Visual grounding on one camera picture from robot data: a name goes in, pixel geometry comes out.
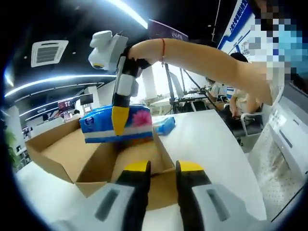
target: tissue box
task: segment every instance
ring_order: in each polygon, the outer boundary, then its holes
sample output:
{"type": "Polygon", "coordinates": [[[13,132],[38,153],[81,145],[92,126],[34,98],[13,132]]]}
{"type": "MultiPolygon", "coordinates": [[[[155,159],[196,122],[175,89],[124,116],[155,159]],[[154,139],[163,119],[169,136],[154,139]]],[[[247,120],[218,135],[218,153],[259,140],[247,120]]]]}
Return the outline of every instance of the tissue box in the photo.
{"type": "Polygon", "coordinates": [[[129,115],[122,136],[116,136],[112,120],[112,105],[96,108],[80,119],[86,143],[127,141],[153,136],[150,109],[140,105],[129,106],[129,115]]]}

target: metal pole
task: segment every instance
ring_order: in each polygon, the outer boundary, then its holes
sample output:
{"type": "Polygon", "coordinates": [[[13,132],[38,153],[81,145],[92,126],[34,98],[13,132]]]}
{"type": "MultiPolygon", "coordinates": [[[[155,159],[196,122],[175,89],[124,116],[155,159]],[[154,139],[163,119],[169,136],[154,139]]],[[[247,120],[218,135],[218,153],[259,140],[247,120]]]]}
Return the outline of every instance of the metal pole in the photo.
{"type": "Polygon", "coordinates": [[[171,76],[169,72],[169,66],[168,64],[165,64],[165,69],[166,69],[166,74],[167,74],[167,79],[168,79],[168,85],[169,85],[169,91],[170,91],[170,104],[172,106],[173,114],[177,113],[177,109],[175,107],[175,98],[174,98],[174,93],[173,93],[173,88],[172,88],[172,82],[171,82],[171,76]]]}
{"type": "Polygon", "coordinates": [[[180,68],[180,72],[181,72],[181,78],[182,78],[182,84],[183,84],[183,92],[184,92],[184,95],[186,95],[187,92],[186,92],[186,90],[185,90],[185,84],[184,84],[184,77],[183,77],[182,68],[180,68]]]}

